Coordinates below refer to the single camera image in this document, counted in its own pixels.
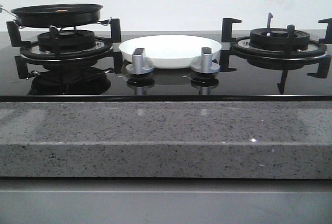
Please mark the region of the white plate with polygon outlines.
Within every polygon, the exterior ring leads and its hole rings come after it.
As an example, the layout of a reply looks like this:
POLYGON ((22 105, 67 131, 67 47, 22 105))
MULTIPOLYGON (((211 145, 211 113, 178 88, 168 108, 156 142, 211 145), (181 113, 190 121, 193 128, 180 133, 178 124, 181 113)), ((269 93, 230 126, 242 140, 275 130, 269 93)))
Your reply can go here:
POLYGON ((156 35, 124 41, 119 49, 122 57, 132 62, 134 50, 144 48, 146 57, 155 68, 177 69, 189 68, 193 61, 200 60, 203 47, 211 48, 213 58, 217 59, 222 45, 215 40, 198 36, 156 35))

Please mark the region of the black frying pan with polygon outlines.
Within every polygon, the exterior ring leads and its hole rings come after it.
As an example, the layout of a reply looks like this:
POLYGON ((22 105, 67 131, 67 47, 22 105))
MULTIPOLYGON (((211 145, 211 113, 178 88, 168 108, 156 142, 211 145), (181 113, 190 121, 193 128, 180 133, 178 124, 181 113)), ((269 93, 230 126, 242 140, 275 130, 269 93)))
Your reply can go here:
POLYGON ((99 21, 100 4, 51 4, 27 6, 12 9, 9 13, 15 17, 15 23, 22 27, 48 28, 74 27, 93 24, 99 21))

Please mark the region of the silver left stove knob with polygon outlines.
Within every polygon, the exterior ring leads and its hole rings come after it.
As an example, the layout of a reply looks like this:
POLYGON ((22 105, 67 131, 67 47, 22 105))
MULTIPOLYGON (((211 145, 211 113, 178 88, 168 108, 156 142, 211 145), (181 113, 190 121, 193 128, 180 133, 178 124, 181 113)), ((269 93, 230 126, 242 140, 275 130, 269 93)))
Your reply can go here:
POLYGON ((132 63, 126 66, 127 71, 133 75, 143 75, 155 69, 152 61, 145 55, 144 48, 136 48, 132 53, 132 63))

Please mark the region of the silver stove knob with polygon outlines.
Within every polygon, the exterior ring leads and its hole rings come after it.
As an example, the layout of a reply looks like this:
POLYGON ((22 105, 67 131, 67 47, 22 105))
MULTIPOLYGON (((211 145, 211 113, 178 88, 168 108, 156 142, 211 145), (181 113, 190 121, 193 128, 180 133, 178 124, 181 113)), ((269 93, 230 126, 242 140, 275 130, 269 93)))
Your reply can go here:
POLYGON ((213 74, 220 70, 220 65, 213 62, 212 49, 210 47, 201 48, 201 57, 197 61, 193 61, 191 69, 201 74, 213 74))
POLYGON ((132 63, 126 66, 127 71, 133 75, 143 75, 155 69, 152 61, 145 55, 144 48, 136 48, 132 53, 132 63))

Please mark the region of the silver right stove knob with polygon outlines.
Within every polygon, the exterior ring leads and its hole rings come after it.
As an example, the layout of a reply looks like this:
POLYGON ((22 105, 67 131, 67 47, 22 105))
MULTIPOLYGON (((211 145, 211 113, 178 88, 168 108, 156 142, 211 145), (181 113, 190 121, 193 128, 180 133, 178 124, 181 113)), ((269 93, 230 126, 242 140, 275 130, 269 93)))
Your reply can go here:
POLYGON ((212 49, 210 47, 201 48, 201 57, 197 61, 193 61, 191 69, 201 74, 213 74, 220 70, 220 65, 213 62, 212 49))

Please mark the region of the black glass cooktop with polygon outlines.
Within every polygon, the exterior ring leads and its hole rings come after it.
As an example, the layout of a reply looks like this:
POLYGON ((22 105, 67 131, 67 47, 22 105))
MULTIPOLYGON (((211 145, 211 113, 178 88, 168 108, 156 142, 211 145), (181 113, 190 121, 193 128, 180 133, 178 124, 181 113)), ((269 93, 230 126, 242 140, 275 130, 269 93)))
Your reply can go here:
POLYGON ((312 64, 278 64, 238 57, 223 49, 218 74, 156 69, 144 77, 126 71, 118 45, 79 69, 50 71, 25 60, 1 32, 1 101, 5 102, 187 102, 330 101, 331 55, 312 64))

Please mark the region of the black right pan support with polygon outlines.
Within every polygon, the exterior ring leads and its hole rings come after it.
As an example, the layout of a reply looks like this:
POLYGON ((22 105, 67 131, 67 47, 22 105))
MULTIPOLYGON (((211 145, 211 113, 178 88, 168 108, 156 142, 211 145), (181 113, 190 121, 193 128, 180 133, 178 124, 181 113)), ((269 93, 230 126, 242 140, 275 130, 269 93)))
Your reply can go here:
MULTIPOLYGON (((273 14, 268 14, 267 26, 271 27, 273 14)), ((288 25, 288 39, 286 49, 284 51, 263 50, 250 46, 249 36, 235 38, 232 35, 232 25, 239 23, 239 19, 223 18, 222 21, 222 37, 221 41, 230 45, 229 50, 225 50, 220 54, 220 64, 226 68, 230 55, 236 55, 253 66, 265 69, 282 71, 281 81, 277 84, 280 93, 284 92, 288 71, 296 70, 305 65, 317 64, 316 73, 311 73, 311 77, 326 78, 331 63, 331 54, 328 53, 328 45, 331 44, 331 19, 319 20, 319 23, 326 23, 327 29, 325 37, 318 41, 310 38, 308 48, 305 50, 292 51, 294 44, 294 31, 297 30, 294 25, 288 25)))

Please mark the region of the black pan support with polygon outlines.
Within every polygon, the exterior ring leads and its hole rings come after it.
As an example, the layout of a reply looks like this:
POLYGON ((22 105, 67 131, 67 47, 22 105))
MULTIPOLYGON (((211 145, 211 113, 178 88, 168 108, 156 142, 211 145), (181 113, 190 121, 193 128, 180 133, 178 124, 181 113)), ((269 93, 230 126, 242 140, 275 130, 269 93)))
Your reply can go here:
POLYGON ((79 52, 60 52, 56 34, 63 31, 55 26, 50 26, 50 39, 53 52, 40 51, 37 41, 23 41, 19 27, 14 21, 6 22, 9 38, 13 47, 18 47, 20 54, 15 57, 19 78, 29 79, 39 75, 39 72, 29 72, 27 65, 41 65, 47 70, 72 71, 83 67, 90 67, 99 59, 113 53, 113 44, 121 42, 120 20, 110 18, 103 23, 110 26, 110 38, 95 36, 96 46, 79 52))
MULTIPOLYGON (((268 14, 267 26, 271 27, 273 14, 268 14)), ((331 44, 331 19, 319 20, 319 23, 326 23, 327 29, 325 37, 318 41, 310 38, 308 48, 305 50, 292 51, 294 44, 294 31, 297 30, 294 25, 288 25, 288 39, 286 49, 284 51, 263 50, 250 46, 249 36, 235 38, 232 35, 232 25, 239 23, 239 19, 223 18, 222 21, 222 37, 221 41, 230 45, 229 50, 225 50, 220 54, 220 64, 226 68, 230 55, 236 55, 253 66, 265 69, 282 71, 281 81, 277 84, 280 93, 284 92, 288 71, 296 70, 305 65, 317 64, 316 73, 311 73, 311 77, 326 78, 331 63, 331 54, 328 53, 328 45, 331 44)))

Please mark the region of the black left gas burner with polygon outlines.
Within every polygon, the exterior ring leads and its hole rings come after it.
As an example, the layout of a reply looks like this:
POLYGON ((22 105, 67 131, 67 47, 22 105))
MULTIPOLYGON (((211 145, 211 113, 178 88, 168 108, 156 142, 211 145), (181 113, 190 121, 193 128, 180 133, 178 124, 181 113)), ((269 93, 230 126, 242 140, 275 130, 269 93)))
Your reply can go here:
MULTIPOLYGON (((95 34, 87 30, 65 30, 56 34, 60 52, 79 52, 96 46, 95 34)), ((50 32, 37 36, 40 51, 53 52, 50 32)))

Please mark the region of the black gas burner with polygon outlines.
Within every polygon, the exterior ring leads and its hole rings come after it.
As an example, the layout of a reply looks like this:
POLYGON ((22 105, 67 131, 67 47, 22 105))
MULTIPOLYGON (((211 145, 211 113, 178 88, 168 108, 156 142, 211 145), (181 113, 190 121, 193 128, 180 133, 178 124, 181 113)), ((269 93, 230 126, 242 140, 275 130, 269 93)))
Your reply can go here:
MULTIPOLYGON (((79 52, 96 46, 95 34, 87 30, 65 30, 56 34, 60 52, 79 52)), ((37 36, 40 51, 53 52, 50 32, 37 36)))
MULTIPOLYGON (((250 46, 271 51, 284 51, 288 39, 288 30, 280 28, 260 28, 250 32, 250 46)), ((304 31, 294 31, 294 44, 292 51, 308 48, 310 34, 304 31)))

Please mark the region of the black right gas burner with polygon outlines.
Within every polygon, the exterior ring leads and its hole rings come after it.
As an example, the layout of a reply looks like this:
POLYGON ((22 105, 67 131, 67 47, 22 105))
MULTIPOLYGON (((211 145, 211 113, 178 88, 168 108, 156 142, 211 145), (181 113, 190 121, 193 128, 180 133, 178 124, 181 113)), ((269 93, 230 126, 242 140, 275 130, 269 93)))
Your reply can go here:
MULTIPOLYGON (((250 46, 271 51, 284 51, 288 39, 288 30, 280 28, 260 28, 250 32, 250 46)), ((294 31, 294 44, 292 51, 308 48, 310 34, 304 31, 294 31)))

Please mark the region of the black left pan support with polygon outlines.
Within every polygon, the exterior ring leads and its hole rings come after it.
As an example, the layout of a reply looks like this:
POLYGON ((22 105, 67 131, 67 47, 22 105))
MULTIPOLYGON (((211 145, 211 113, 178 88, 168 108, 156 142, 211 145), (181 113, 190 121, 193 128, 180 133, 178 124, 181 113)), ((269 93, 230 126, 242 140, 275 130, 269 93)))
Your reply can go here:
POLYGON ((110 18, 103 23, 110 26, 110 38, 95 36, 96 46, 79 52, 60 52, 56 34, 63 31, 55 26, 50 26, 50 39, 53 52, 40 51, 37 41, 23 41, 19 27, 14 21, 6 22, 9 38, 13 47, 18 47, 20 54, 15 57, 19 78, 29 79, 39 75, 39 72, 29 72, 27 65, 41 65, 47 70, 72 71, 83 67, 90 67, 99 59, 113 53, 113 44, 121 42, 120 20, 110 18))

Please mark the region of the grey cabinet front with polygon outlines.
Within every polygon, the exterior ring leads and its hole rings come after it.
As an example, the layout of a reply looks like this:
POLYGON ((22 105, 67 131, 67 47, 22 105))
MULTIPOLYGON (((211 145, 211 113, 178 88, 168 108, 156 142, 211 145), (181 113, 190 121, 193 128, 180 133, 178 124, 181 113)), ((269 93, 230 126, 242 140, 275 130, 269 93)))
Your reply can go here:
POLYGON ((331 181, 3 179, 1 223, 331 223, 331 181))

